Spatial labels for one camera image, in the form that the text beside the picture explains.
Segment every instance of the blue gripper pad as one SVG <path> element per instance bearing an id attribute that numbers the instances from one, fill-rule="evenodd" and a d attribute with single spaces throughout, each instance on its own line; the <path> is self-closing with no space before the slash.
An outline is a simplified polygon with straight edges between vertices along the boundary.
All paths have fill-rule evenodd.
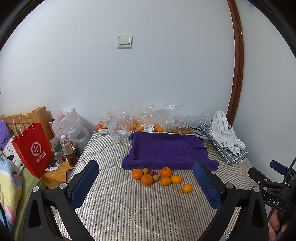
<path id="1" fill-rule="evenodd" d="M 71 191 L 71 208 L 73 210 L 81 207 L 98 174 L 99 165 L 96 161 L 92 161 L 90 167 L 86 170 L 85 174 L 80 178 L 74 189 Z"/>
<path id="2" fill-rule="evenodd" d="M 278 163 L 276 160 L 272 160 L 270 162 L 270 167 L 283 176 L 287 173 L 286 168 L 282 164 Z"/>
<path id="3" fill-rule="evenodd" d="M 211 207 L 219 210 L 223 203 L 222 195 L 198 162 L 193 165 L 193 174 Z"/>

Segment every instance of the human hand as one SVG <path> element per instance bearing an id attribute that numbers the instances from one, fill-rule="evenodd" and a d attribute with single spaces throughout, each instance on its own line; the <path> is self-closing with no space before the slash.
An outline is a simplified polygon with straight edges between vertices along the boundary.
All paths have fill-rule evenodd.
<path id="1" fill-rule="evenodd" d="M 269 229 L 269 241 L 274 241 L 276 239 L 276 231 L 280 228 L 279 218 L 278 218 L 278 210 L 275 209 L 274 213 L 272 214 L 269 223 L 268 223 L 268 229 Z M 284 232 L 287 228 L 287 224 L 284 224 L 281 227 L 281 231 Z"/>

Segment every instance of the light switch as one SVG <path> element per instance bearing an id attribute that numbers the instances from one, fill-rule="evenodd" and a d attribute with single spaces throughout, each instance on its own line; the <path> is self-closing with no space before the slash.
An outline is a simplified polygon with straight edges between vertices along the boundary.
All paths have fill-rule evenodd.
<path id="1" fill-rule="evenodd" d="M 116 47 L 118 49 L 132 48 L 133 36 L 130 34 L 117 35 Z"/>
<path id="2" fill-rule="evenodd" d="M 118 45 L 124 45 L 125 43 L 124 43 L 124 39 L 125 38 L 118 38 L 118 40 L 117 40 L 117 44 Z"/>
<path id="3" fill-rule="evenodd" d="M 130 37 L 124 37 L 123 43 L 129 45 Z"/>

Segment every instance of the striped bed sheet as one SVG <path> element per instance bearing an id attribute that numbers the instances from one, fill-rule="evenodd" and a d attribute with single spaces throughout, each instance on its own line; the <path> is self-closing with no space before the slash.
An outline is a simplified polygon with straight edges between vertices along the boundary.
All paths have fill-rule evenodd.
<path id="1" fill-rule="evenodd" d="M 204 142 L 209 158 L 219 161 L 216 173 L 223 182 L 236 188 L 250 190 L 255 182 L 248 176 L 250 162 L 228 165 L 210 141 Z M 181 175 L 181 184 L 162 186 L 159 182 L 144 186 L 121 168 L 124 156 L 131 148 L 131 140 L 114 142 L 109 135 L 94 133 L 82 153 L 74 174 L 79 173 L 89 160 L 99 164 L 99 175 L 84 203 L 75 211 L 95 240 L 106 241 L 193 241 L 204 232 L 216 213 L 210 207 L 192 170 L 173 171 Z M 182 185 L 190 183 L 193 191 L 182 192 Z M 232 230 L 238 217 L 235 209 L 226 232 Z M 64 237 L 70 239 L 58 211 L 55 214 Z"/>

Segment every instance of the wooden nightstand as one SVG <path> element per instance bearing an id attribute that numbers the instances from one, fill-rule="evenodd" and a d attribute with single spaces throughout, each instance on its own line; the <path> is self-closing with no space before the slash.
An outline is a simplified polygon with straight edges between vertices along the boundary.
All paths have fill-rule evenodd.
<path id="1" fill-rule="evenodd" d="M 62 167 L 59 167 L 58 170 L 52 171 L 52 172 L 45 172 L 42 176 L 41 179 L 45 183 L 45 185 L 49 189 L 54 189 L 61 183 L 66 182 L 66 171 L 68 169 L 72 169 L 74 167 L 71 167 L 69 163 L 63 162 L 61 164 Z"/>

